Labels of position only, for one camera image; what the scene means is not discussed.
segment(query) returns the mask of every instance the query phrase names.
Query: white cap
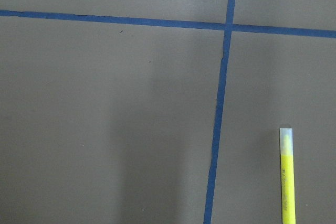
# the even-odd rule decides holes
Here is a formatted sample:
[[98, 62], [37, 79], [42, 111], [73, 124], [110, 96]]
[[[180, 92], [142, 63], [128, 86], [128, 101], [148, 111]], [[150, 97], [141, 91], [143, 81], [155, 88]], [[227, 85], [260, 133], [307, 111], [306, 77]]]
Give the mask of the white cap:
[[293, 155], [293, 129], [280, 128], [281, 155]]

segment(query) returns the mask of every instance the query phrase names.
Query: yellow highlighter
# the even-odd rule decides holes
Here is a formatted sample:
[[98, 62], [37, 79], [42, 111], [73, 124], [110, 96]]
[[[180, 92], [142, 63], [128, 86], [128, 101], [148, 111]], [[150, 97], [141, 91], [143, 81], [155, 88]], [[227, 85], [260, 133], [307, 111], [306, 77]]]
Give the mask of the yellow highlighter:
[[293, 129], [280, 128], [282, 223], [295, 224]]

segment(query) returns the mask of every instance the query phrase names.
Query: blue tape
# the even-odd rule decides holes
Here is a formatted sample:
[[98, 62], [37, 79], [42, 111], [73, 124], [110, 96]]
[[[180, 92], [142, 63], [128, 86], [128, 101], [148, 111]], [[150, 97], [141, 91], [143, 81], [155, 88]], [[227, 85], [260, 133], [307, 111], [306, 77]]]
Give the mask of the blue tape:
[[64, 13], [16, 12], [12, 10], [0, 10], [0, 16], [17, 16], [17, 17], [24, 17], [24, 18], [76, 20], [76, 21], [87, 21], [87, 22], [103, 22], [103, 23], [116, 23], [116, 24], [128, 24], [128, 25], [144, 25], [144, 26], [180, 27], [180, 28], [195, 28], [195, 29], [208, 29], [208, 30], [225, 30], [225, 27], [226, 27], [225, 24], [221, 24], [221, 23], [164, 20], [164, 19], [150, 19], [150, 18], [76, 15], [76, 14], [64, 14]]
[[235, 11], [235, 2], [236, 0], [227, 1], [227, 8], [226, 8], [227, 27], [224, 33], [223, 58], [220, 63], [220, 71], [219, 71], [217, 105], [216, 105], [215, 123], [214, 123], [212, 147], [211, 147], [211, 164], [210, 164], [209, 175], [208, 175], [208, 185], [207, 185], [207, 191], [206, 191], [203, 224], [211, 224], [212, 209], [213, 209], [213, 202], [214, 202], [214, 192], [215, 192], [215, 185], [216, 185], [218, 149], [219, 149], [219, 142], [221, 139], [227, 64], [229, 61], [229, 54], [230, 54], [230, 43], [231, 43], [231, 35], [232, 35], [231, 28], [232, 28], [234, 11]]
[[284, 34], [284, 35], [336, 38], [336, 31], [305, 29], [305, 28], [252, 26], [252, 25], [235, 25], [234, 24], [232, 26], [232, 31], [245, 31], [249, 33], [263, 33], [263, 34]]

